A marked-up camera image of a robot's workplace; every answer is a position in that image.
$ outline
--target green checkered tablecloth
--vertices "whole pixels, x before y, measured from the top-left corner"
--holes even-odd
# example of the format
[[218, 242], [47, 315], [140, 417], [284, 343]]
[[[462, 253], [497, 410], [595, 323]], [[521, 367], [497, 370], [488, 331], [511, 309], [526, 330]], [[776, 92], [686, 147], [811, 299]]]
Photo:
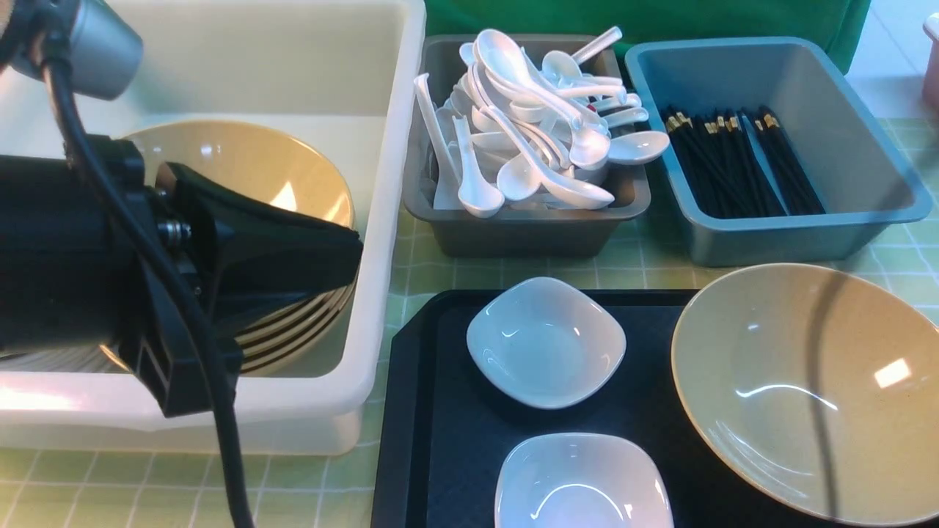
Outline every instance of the green checkered tablecloth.
[[[914, 162], [939, 148], [937, 126], [883, 122]], [[918, 167], [939, 195], [939, 166]], [[664, 182], [653, 182], [654, 195]], [[691, 265], [667, 200], [623, 224], [591, 259], [451, 259], [427, 225], [402, 210], [394, 250], [385, 339], [359, 446], [341, 457], [245, 459], [260, 528], [367, 527], [391, 338], [428, 299], [452, 288], [510, 287], [538, 275], [581, 288], [703, 287], [726, 269]], [[839, 267], [837, 262], [824, 265]], [[889, 228], [865, 248], [854, 272], [893, 291], [939, 324], [939, 207], [923, 222]], [[0, 528], [230, 526], [215, 457], [0, 449]]]

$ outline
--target tiled floor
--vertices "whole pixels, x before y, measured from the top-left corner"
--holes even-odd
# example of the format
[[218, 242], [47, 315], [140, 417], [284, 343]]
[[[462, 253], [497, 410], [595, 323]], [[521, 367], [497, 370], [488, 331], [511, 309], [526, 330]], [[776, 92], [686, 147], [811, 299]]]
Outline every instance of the tiled floor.
[[847, 79], [877, 117], [932, 118], [920, 91], [931, 40], [926, 17], [939, 11], [933, 0], [873, 0]]

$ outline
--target white square dish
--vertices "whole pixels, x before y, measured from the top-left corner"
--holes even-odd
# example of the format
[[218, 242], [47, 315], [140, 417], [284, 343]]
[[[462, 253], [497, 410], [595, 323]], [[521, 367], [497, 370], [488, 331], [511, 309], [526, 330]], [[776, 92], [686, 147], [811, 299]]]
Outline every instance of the white square dish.
[[473, 318], [467, 346], [506, 395], [537, 409], [575, 405], [602, 387], [626, 350], [623, 327], [575, 287], [534, 277]]
[[615, 436], [530, 438], [499, 474], [496, 528], [672, 528], [669, 495], [653, 460]]

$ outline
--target plastic container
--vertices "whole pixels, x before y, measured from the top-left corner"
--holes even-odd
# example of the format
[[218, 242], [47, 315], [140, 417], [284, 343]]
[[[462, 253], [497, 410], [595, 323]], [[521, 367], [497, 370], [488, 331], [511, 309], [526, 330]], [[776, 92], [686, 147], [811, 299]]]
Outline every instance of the plastic container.
[[768, 105], [829, 211], [713, 218], [696, 205], [670, 149], [656, 169], [668, 175], [697, 264], [840, 260], [888, 225], [930, 213], [919, 174], [815, 44], [790, 38], [657, 42], [632, 48], [625, 64], [654, 130], [665, 131], [659, 109], [670, 104], [691, 115]]
[[[466, 66], [460, 60], [459, 46], [474, 35], [448, 35], [427, 39], [423, 47], [422, 71], [430, 96], [437, 106], [449, 97]], [[575, 52], [593, 37], [565, 35], [516, 35], [535, 64], [551, 50]], [[619, 76], [612, 51], [605, 51], [582, 67], [595, 75]], [[632, 129], [621, 127], [616, 133]], [[440, 250], [455, 257], [595, 256], [603, 249], [616, 226], [635, 218], [649, 207], [649, 182], [642, 166], [609, 166], [603, 187], [615, 197], [603, 210], [510, 210], [502, 208], [495, 216], [479, 219], [464, 210], [435, 210], [437, 162], [420, 111], [414, 105], [408, 142], [403, 198], [405, 207], [418, 220], [428, 222]]]
[[923, 77], [923, 101], [933, 110], [939, 110], [939, 13], [933, 13], [923, 23], [923, 31], [932, 42], [930, 62]]
[[[346, 179], [365, 244], [351, 309], [278, 377], [242, 377], [235, 407], [245, 452], [351, 449], [384, 331], [423, 2], [110, 4], [141, 34], [146, 53], [120, 99], [80, 99], [91, 132], [122, 136], [185, 118], [248, 121], [309, 143]], [[7, 71], [0, 93], [0, 151], [61, 158], [62, 139], [42, 84]], [[167, 420], [129, 374], [45, 372], [0, 372], [0, 445], [218, 448], [210, 414]]]

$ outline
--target green cloth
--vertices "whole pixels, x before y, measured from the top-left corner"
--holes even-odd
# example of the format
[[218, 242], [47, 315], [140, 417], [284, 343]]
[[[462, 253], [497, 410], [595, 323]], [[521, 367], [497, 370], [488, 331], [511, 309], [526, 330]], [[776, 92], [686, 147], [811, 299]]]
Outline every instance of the green cloth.
[[478, 33], [599, 35], [623, 30], [631, 44], [657, 40], [786, 36], [822, 47], [842, 72], [854, 57], [870, 0], [424, 0], [427, 36]]

